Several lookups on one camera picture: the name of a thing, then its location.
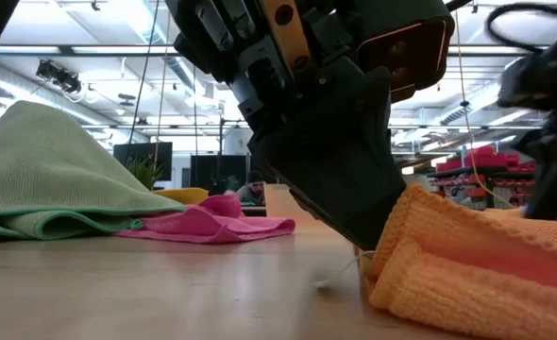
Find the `ceiling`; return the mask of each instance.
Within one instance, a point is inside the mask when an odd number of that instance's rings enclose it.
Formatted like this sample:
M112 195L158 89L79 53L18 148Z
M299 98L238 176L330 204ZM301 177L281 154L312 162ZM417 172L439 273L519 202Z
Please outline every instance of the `ceiling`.
M535 1L557 5L557 0ZM494 56L496 49L502 48L486 35L484 21L486 16L497 5L513 3L503 0L478 0L478 11L473 12L471 6L459 10L461 38L455 34L450 42L447 59L447 72L436 85L417 92L413 98L396 103L392 107L390 123L397 126L440 125L445 119L448 124L464 125L461 115L457 115L458 106L462 101L462 85L466 98L472 103L469 118L472 125L538 125L543 115L538 112L519 112L518 110L500 110L494 105L498 90L498 77L504 68L519 56L519 51L506 48L505 53ZM99 11L94 11L90 0L22 0L17 6L0 45L126 45L146 47L149 30L152 27L154 13L158 2L156 0L98 0ZM173 43L179 30L173 20L169 19L169 12L161 0L158 8L156 33L153 45L157 51L164 51L166 44ZM499 18L496 22L499 30L508 32L512 37L527 40L536 45L549 45L557 39L557 20L539 17L534 13L516 13ZM464 57L459 59L458 42L461 42ZM169 52L175 52L171 46ZM79 74L84 90L76 95L69 95L73 103L64 101L62 92L53 84L41 84L35 76L40 60L52 60L57 66ZM12 93L12 89L19 88L23 93L19 97L39 96L47 98L47 102L66 103L66 107L73 111L82 112L83 125L109 124L131 125L134 119L135 107L125 107L119 94L139 95L140 80L144 75L141 103L138 109L139 118L145 118L148 123L156 125L175 126L163 128L160 131L162 140L184 143L182 136L198 134L210 137L219 134L221 114L228 120L242 119L238 111L238 102L225 87L219 86L214 79L194 70L192 64L185 59L174 59L179 62L178 70L182 77L168 67L163 58L150 58L146 64L144 57L36 57L26 54L0 54L0 89ZM183 83L188 77L197 84L196 96ZM196 98L196 122L194 124L194 102ZM125 133L112 133L110 128L96 131L101 134L101 140L106 138L106 146L124 143ZM432 130L430 128L394 128L395 150L405 152L424 150L427 145L439 144L435 150L452 150L453 147L468 143L466 134L462 131L448 132L446 130ZM486 131L478 133L482 138L500 140L511 131ZM139 129L139 137L157 134L157 129Z

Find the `orange towel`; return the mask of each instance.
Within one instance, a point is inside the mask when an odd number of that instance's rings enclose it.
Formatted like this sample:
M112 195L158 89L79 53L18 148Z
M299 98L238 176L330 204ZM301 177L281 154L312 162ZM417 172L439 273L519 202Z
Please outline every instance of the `orange towel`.
M377 308L494 339L557 339L557 222L475 212L409 186L366 274Z

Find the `desk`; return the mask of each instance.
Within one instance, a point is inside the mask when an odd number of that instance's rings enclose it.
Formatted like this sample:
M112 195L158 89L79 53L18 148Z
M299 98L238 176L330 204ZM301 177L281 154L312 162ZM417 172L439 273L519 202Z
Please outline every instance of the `desk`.
M329 228L228 246L119 237L0 244L0 340L466 339L371 309Z
M245 214L245 216L266 216L266 207L242 206L241 211Z

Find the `mint green cloth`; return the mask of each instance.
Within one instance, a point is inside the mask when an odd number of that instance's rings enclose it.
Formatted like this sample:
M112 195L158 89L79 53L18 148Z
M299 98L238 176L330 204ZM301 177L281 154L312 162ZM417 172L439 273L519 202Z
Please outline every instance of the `mint green cloth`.
M151 194L67 113L20 101L0 118L0 236L56 240L183 212Z

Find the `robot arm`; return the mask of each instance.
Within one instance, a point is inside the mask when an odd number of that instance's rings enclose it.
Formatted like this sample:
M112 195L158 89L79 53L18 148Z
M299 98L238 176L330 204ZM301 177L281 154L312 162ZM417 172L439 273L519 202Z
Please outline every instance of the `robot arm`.
M224 81L249 149L298 203L374 249L405 188L387 129L393 102L437 82L454 23L442 0L168 1L175 48Z

